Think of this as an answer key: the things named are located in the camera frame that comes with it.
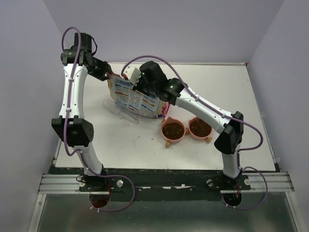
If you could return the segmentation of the pet food bag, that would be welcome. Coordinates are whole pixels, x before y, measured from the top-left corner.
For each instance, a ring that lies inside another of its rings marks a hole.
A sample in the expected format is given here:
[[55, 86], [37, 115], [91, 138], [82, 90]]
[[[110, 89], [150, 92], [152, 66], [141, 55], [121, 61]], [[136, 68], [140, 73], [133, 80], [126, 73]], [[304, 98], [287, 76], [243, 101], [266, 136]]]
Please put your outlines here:
[[118, 75], [110, 75], [108, 88], [111, 98], [122, 108], [131, 113], [147, 118], [164, 118], [170, 108], [168, 102], [154, 95], [147, 96], [137, 90], [126, 79]]

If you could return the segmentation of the clear plastic scoop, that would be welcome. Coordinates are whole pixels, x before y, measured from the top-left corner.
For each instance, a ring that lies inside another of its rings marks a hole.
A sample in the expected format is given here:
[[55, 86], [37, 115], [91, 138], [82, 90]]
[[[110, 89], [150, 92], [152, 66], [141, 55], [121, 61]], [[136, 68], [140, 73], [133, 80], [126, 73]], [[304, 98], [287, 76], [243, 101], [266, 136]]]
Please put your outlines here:
[[112, 101], [110, 99], [106, 99], [102, 103], [103, 107], [108, 110], [109, 112], [115, 114], [115, 115], [120, 115], [127, 121], [138, 124], [138, 117], [136, 114], [133, 114], [129, 112], [127, 109], [121, 107], [119, 104], [117, 104], [115, 101]]

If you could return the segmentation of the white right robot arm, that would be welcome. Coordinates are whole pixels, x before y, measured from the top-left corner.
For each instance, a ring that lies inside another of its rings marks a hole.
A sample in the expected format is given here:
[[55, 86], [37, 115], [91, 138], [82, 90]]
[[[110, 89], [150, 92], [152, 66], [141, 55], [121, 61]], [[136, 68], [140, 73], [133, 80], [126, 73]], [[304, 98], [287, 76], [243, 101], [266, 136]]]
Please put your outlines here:
[[242, 142], [243, 114], [234, 114], [209, 103], [197, 95], [180, 78], [167, 79], [158, 63], [148, 61], [139, 67], [141, 89], [160, 100], [176, 105], [208, 123], [218, 134], [214, 146], [222, 153], [222, 184], [227, 189], [239, 185], [240, 161], [237, 150]]

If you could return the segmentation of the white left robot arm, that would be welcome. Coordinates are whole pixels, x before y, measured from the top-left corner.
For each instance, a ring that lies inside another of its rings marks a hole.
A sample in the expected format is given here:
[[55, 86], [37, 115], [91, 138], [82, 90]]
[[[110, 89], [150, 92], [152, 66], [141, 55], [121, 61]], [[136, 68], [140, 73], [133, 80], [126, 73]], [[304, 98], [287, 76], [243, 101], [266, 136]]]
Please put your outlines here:
[[110, 65], [94, 57], [94, 38], [76, 32], [74, 44], [63, 49], [60, 56], [64, 69], [64, 92], [62, 106], [51, 126], [64, 144], [68, 156], [77, 154], [84, 174], [93, 176], [90, 185], [97, 191], [104, 190], [106, 177], [101, 175], [103, 164], [98, 160], [92, 141], [94, 126], [84, 117], [84, 85], [87, 76], [106, 81], [111, 74]]

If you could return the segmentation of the pink left pet bowl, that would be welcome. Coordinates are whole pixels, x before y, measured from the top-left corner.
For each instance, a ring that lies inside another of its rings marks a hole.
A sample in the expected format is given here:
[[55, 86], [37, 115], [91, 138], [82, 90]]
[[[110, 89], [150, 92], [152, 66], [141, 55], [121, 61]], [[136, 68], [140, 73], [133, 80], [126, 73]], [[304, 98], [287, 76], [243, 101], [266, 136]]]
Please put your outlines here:
[[178, 143], [186, 135], [186, 128], [181, 121], [168, 117], [167, 119], [162, 120], [161, 134], [165, 141]]

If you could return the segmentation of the pink pet bowl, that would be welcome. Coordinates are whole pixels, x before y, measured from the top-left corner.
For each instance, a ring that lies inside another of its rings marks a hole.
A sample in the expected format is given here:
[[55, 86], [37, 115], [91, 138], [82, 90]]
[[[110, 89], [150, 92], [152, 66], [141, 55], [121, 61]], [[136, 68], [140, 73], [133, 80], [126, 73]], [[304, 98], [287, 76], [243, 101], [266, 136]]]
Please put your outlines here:
[[213, 128], [198, 117], [188, 121], [188, 131], [190, 136], [197, 141], [206, 141], [210, 139]]
[[168, 117], [167, 119], [162, 120], [161, 134], [165, 141], [178, 143], [186, 135], [186, 128], [181, 121]]

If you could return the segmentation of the brown pet food kibble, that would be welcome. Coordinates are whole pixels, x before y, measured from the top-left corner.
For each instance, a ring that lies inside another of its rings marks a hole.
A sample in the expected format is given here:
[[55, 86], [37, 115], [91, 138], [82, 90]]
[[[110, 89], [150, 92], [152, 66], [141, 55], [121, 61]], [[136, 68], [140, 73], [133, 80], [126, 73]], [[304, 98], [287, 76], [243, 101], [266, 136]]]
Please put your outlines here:
[[[189, 129], [197, 137], [206, 137], [211, 133], [211, 126], [201, 119], [189, 123]], [[162, 132], [170, 139], [178, 139], [183, 136], [184, 128], [179, 123], [168, 123], [163, 127]]]

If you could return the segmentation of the pink right pet bowl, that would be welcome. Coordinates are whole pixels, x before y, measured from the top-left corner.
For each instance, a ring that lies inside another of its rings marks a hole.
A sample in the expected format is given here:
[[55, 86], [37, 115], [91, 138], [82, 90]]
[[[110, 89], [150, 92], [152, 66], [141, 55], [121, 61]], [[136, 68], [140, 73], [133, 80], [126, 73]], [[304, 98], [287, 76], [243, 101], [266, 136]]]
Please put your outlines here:
[[197, 141], [206, 141], [210, 139], [213, 128], [198, 117], [188, 121], [188, 131], [190, 136]]

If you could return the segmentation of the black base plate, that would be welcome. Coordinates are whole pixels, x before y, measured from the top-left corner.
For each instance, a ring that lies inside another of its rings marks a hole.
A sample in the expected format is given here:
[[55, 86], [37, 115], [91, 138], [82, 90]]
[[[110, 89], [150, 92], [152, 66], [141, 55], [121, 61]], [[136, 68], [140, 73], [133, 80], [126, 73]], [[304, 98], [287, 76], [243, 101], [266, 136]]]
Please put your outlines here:
[[81, 168], [49, 171], [46, 183], [56, 194], [80, 193], [93, 201], [218, 201], [223, 192], [250, 190], [247, 175], [231, 179], [222, 171], [166, 169], [105, 169], [107, 177], [85, 176]]

